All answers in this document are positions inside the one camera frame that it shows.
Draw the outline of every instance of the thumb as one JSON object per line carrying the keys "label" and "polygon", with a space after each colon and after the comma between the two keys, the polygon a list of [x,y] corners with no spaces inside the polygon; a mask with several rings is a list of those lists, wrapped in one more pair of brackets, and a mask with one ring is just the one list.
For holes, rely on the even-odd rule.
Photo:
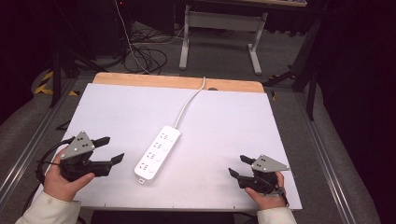
{"label": "thumb", "polygon": [[251,188],[245,188],[245,192],[250,196],[250,198],[257,204],[260,203],[262,196],[256,192],[256,190]]}
{"label": "thumb", "polygon": [[70,185],[73,186],[72,188],[75,191],[79,191],[85,186],[87,186],[94,178],[95,175],[93,173],[89,173],[73,181],[72,183],[70,183]]}

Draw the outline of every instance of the person's left hand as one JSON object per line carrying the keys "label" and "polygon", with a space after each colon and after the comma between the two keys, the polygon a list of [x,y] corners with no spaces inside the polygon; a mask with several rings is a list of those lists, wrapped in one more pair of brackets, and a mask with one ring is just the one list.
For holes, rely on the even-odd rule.
{"label": "person's left hand", "polygon": [[[56,154],[53,163],[59,164],[61,162],[61,155],[64,151],[65,148]],[[61,176],[61,168],[58,165],[51,165],[44,181],[44,192],[58,200],[71,202],[76,193],[88,185],[94,177],[93,173],[89,173],[76,181],[69,182]]]}

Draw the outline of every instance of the power strip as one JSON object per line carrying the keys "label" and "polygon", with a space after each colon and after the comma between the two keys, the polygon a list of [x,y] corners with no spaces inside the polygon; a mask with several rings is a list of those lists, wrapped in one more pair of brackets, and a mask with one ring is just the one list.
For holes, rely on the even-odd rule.
{"label": "power strip", "polygon": [[180,136],[181,132],[170,126],[164,126],[161,129],[145,155],[134,168],[134,173],[140,184],[149,184],[154,181]]}

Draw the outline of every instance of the desk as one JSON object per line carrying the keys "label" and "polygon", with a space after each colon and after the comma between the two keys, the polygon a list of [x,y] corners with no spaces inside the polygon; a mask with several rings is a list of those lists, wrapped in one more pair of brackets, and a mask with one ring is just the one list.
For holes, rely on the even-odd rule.
{"label": "desk", "polygon": [[[108,161],[121,153],[125,156],[109,176],[95,178],[78,193],[76,199],[82,206],[95,210],[258,209],[228,168],[241,175],[252,174],[240,155],[256,158],[265,154],[289,165],[260,83],[209,78],[206,88],[223,91],[201,91],[191,101],[178,127],[182,136],[159,176],[148,186],[137,183],[135,165],[158,131],[172,125],[201,84],[201,78],[193,77],[96,76],[84,91],[64,138],[82,130],[91,139],[110,136],[110,143],[96,149],[92,161]],[[301,209],[291,172],[284,176],[290,208]]]}
{"label": "desk", "polygon": [[[282,0],[242,0],[230,1],[237,2],[237,4],[264,4],[271,6],[282,7],[305,7],[306,3],[289,2]],[[262,29],[267,18],[267,13],[263,12],[261,17],[248,17],[237,15],[225,15],[217,13],[194,12],[190,11],[189,5],[186,5],[184,17],[184,37],[183,45],[180,55],[179,68],[185,70],[187,68],[187,58],[189,54],[189,29],[190,27],[212,28],[212,29],[228,29],[236,31],[256,32],[253,44],[248,44],[247,49],[250,55],[250,60],[253,64],[254,73],[256,75],[262,74],[259,59],[257,58],[256,48],[262,36]]]}

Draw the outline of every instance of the desk foot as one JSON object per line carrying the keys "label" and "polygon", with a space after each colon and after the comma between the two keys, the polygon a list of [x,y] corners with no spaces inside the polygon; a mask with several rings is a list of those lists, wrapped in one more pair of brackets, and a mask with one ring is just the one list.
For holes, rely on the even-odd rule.
{"label": "desk foot", "polygon": [[251,44],[247,45],[248,53],[250,54],[251,63],[253,64],[254,74],[259,76],[262,74],[262,69],[260,68],[259,59],[257,58],[256,51],[252,51],[251,46]]}
{"label": "desk foot", "polygon": [[184,71],[187,69],[188,56],[189,56],[189,40],[183,43],[183,46],[181,47],[180,64],[178,65],[178,68],[180,70]]}

